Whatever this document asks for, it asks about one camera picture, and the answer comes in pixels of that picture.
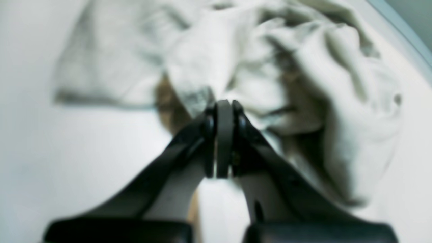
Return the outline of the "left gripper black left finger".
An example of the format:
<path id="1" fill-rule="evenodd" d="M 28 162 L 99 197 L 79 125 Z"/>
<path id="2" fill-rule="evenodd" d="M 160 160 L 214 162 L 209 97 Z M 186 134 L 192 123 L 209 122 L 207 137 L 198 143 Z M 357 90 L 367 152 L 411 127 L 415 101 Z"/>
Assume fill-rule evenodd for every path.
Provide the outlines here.
<path id="1" fill-rule="evenodd" d="M 83 217 L 143 218 L 167 186 L 169 177 L 185 169 L 194 159 L 198 160 L 203 173 L 201 178 L 211 177 L 214 171 L 215 137 L 216 105 L 211 105 L 181 129 L 162 154 L 120 192 Z"/>

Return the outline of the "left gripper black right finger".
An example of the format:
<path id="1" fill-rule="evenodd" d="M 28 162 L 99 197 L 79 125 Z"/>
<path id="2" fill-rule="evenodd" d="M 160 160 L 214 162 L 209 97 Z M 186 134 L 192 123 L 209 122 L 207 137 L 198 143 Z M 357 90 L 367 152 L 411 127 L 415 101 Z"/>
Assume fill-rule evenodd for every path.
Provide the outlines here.
<path id="1" fill-rule="evenodd" d="M 239 176 L 250 221 L 357 222 L 315 190 L 297 170 L 269 145 L 233 101 L 235 148 Z"/>

